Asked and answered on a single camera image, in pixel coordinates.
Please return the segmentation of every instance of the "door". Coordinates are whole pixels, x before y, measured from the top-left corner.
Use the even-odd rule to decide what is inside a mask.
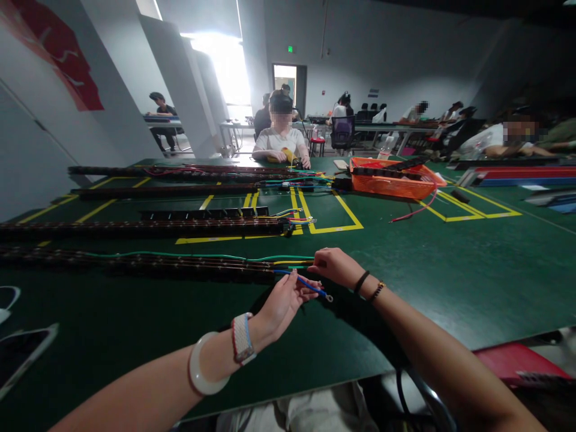
[[[302,65],[287,65],[274,63],[272,65],[272,85],[280,90],[282,84],[290,86],[289,96],[294,101],[302,118],[306,117],[306,78],[307,67]]]

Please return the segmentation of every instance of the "hand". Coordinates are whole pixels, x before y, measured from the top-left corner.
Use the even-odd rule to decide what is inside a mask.
[[[322,289],[320,282],[300,277],[314,288]],[[292,322],[298,308],[308,300],[317,298],[318,295],[298,280],[296,270],[285,275],[276,284],[260,312],[250,320],[257,323],[259,332],[264,335],[263,346],[277,341]]]
[[[270,156],[275,158],[278,162],[286,162],[288,160],[288,157],[286,156],[286,154],[284,152],[280,152],[280,151],[276,151],[276,150],[271,150]]]
[[[312,165],[310,164],[310,156],[308,155],[302,156],[300,162],[302,162],[302,167],[304,169],[310,169],[312,167]]]
[[[365,270],[340,248],[324,248],[314,254],[314,264],[308,267],[311,273],[328,278],[338,285],[354,289]]]

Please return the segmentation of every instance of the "orange basket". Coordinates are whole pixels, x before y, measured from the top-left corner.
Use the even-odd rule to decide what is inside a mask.
[[[387,166],[400,163],[398,161],[351,158],[350,172],[352,173],[352,185],[355,191],[377,193],[381,195],[392,195],[402,198],[412,198],[422,200],[434,192],[437,187],[447,186],[446,182],[436,176],[425,165],[408,168],[412,174],[420,174],[421,181],[397,179],[390,177],[354,175],[354,169],[362,166],[369,168],[386,168]]]

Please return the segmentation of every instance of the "red wire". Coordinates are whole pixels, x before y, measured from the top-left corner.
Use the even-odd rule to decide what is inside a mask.
[[[415,215],[416,213],[420,213],[423,210],[426,210],[428,207],[430,207],[432,205],[432,203],[434,202],[434,200],[436,199],[436,195],[438,195],[438,183],[436,182],[436,180],[434,179],[435,174],[432,173],[432,176],[430,177],[430,179],[432,180],[432,183],[434,183],[434,186],[436,186],[436,188],[434,189],[434,196],[432,197],[432,199],[430,200],[430,202],[428,204],[426,204],[424,207],[422,207],[421,209],[418,209],[416,211],[413,211],[412,213],[407,214],[406,216],[402,216],[396,219],[392,219],[390,222],[388,223],[392,223],[392,222],[397,222],[403,219],[408,219],[410,216]]]

